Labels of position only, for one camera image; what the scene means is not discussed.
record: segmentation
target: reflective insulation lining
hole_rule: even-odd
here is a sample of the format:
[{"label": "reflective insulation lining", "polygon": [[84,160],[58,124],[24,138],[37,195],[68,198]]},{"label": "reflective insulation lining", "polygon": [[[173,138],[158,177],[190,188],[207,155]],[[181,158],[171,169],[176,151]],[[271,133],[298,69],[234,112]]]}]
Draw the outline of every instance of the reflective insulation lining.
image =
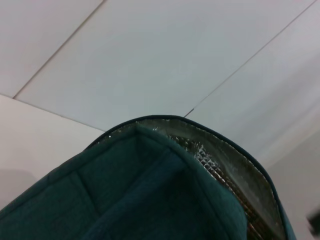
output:
[{"label": "reflective insulation lining", "polygon": [[264,175],[244,155],[208,131],[179,119],[143,119],[115,129],[95,144],[106,143],[136,125],[177,142],[235,195],[248,220],[247,239],[286,238],[278,205]]}]

